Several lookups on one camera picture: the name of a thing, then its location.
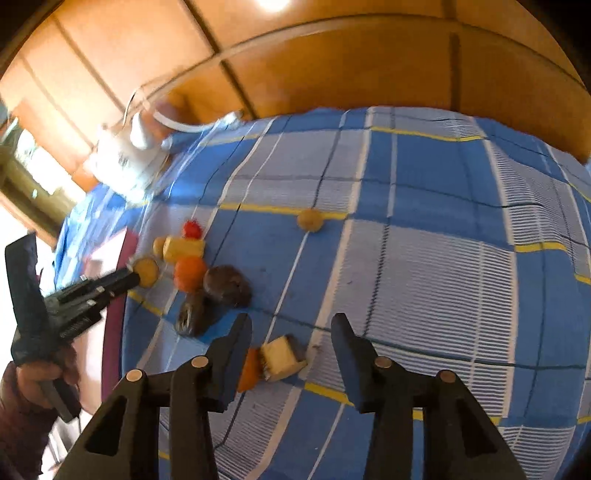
blue plaid tablecloth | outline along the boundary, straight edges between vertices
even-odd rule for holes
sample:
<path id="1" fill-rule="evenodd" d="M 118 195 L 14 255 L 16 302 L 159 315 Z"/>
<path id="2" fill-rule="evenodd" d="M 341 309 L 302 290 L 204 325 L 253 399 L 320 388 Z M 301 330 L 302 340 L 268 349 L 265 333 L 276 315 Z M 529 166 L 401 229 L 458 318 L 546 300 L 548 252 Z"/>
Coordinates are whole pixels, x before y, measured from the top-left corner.
<path id="1" fill-rule="evenodd" d="M 591 176 L 572 156 L 495 121 L 427 108 L 322 109 L 248 123 L 188 146 L 147 205 L 100 186 L 67 220 L 58 286 L 86 251 L 129 226 L 138 253 L 206 231 L 205 260 L 252 284 L 253 344 L 292 333 L 309 367 L 211 414 L 220 477 L 362 477 L 372 415 L 348 403 L 330 343 L 345 312 L 381 355 L 457 372 L 529 479 L 553 479 L 591 425 Z M 296 215 L 321 210 L 318 233 Z M 169 268 L 128 298 L 122 370 L 177 368 L 229 330 L 176 335 Z M 413 478 L 421 478 L 422 412 Z M 168 476 L 168 412 L 161 477 Z"/>

yellow wooden block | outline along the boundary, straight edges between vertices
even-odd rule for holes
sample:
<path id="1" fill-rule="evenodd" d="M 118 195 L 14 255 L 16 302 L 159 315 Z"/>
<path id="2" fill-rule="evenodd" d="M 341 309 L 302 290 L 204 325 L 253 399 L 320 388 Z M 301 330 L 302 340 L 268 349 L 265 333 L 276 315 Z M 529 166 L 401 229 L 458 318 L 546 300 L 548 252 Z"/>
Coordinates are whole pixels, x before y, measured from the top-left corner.
<path id="1" fill-rule="evenodd" d="M 201 257 L 205 250 L 205 240 L 169 236 L 164 242 L 163 257 L 167 263 L 176 263 L 181 257 Z"/>
<path id="2" fill-rule="evenodd" d="M 287 378 L 307 365 L 305 359 L 298 358 L 286 335 L 261 345 L 261 360 L 263 376 L 268 382 Z"/>

orange ball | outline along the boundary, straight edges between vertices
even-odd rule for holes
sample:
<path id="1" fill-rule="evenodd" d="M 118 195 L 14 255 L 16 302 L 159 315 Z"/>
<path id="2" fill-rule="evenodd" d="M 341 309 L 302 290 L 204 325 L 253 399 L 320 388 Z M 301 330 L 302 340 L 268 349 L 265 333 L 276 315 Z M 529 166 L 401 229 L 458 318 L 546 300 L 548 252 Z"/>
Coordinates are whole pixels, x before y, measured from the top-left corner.
<path id="1" fill-rule="evenodd" d="M 174 285 L 185 293 L 197 291 L 203 286 L 206 271 L 203 258 L 181 257 L 174 265 Z"/>

chocolate cookie toy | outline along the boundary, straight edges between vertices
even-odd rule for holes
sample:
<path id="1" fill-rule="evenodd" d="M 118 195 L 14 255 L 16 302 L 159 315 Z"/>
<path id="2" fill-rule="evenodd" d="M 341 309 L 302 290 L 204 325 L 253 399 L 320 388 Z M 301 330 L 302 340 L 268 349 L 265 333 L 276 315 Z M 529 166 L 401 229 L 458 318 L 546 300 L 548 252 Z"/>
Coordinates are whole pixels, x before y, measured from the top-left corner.
<path id="1" fill-rule="evenodd" d="M 248 280 L 231 265 L 210 268 L 203 289 L 212 300 L 232 307 L 248 307 L 252 298 Z"/>

dark red cloth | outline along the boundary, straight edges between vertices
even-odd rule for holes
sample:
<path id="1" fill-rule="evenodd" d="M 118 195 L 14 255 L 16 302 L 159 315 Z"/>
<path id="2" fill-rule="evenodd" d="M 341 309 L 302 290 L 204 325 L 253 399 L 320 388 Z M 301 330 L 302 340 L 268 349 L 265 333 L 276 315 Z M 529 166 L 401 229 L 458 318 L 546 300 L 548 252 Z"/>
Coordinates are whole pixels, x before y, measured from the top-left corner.
<path id="1" fill-rule="evenodd" d="M 24 480 L 41 473 L 41 460 L 57 411 L 47 410 L 24 398 L 17 385 L 17 369 L 10 362 L 0 383 L 0 450 Z M 0 478 L 11 478 L 2 469 Z"/>

